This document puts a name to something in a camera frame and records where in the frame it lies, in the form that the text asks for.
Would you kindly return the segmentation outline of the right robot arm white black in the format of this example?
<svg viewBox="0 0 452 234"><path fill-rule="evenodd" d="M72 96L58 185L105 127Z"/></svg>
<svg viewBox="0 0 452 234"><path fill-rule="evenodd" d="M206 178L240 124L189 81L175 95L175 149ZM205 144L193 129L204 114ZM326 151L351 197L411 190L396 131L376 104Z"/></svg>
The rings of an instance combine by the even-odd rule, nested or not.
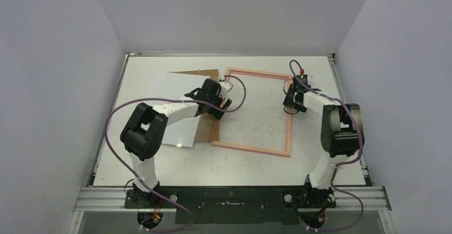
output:
<svg viewBox="0 0 452 234"><path fill-rule="evenodd" d="M333 203L332 183L338 170L364 145L364 132L358 104L346 104L331 98L319 89L312 89L307 75L294 75L285 91L283 105L290 114L315 113L321 118L321 157L313 171L307 175L301 192L302 202L314 207Z"/></svg>

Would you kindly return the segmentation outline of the light wooden picture frame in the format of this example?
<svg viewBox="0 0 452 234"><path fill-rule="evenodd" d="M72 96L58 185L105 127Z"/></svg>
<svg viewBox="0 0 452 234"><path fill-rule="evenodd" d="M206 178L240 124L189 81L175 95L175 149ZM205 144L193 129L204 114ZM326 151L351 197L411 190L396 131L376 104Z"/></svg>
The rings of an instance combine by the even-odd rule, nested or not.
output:
<svg viewBox="0 0 452 234"><path fill-rule="evenodd" d="M292 76L289 74L281 74L277 72L250 70L242 68L228 67L225 76L230 76L231 74L239 74L245 76L254 76L261 78L279 79L279 80L291 80ZM292 115L286 114L285 121L285 145L284 150L274 150L254 146L246 146L241 144L226 143L221 141L213 141L211 143L214 147L233 149L239 151L253 152L258 154L265 154L271 156L280 157L290 157L292 153Z"/></svg>

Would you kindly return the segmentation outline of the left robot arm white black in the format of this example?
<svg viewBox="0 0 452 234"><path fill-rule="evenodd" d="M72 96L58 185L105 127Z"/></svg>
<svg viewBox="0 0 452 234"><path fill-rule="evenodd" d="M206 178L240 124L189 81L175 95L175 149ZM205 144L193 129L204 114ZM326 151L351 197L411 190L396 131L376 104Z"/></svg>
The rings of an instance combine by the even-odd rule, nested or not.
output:
<svg viewBox="0 0 452 234"><path fill-rule="evenodd" d="M132 160L137 177L133 190L139 202L154 207L159 201L159 193L154 188L159 185L156 177L154 156L158 152L167 126L187 118L210 115L220 120L232 100L227 97L233 84L228 80L205 79L201 87L172 102L150 106L139 103L120 134L120 140Z"/></svg>

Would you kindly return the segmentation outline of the clear plastic sheet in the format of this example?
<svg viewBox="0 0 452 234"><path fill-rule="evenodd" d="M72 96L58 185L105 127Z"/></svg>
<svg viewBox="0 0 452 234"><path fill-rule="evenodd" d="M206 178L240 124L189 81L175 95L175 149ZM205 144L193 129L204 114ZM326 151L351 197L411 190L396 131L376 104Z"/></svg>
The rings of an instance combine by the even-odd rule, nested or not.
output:
<svg viewBox="0 0 452 234"><path fill-rule="evenodd" d="M200 116L196 116L199 105L188 97L180 98L182 102L165 104L168 122L162 144L177 147L192 147L197 132Z"/></svg>

